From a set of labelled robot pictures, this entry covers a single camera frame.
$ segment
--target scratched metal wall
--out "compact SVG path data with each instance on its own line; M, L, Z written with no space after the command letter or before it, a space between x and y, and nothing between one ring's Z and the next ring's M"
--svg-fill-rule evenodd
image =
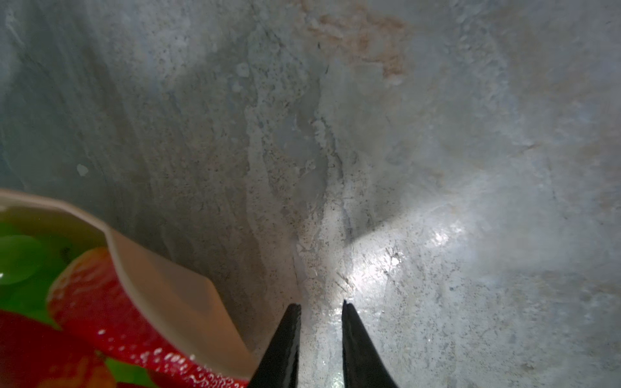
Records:
M0 179L209 276L260 356L617 387L621 4L2 0Z

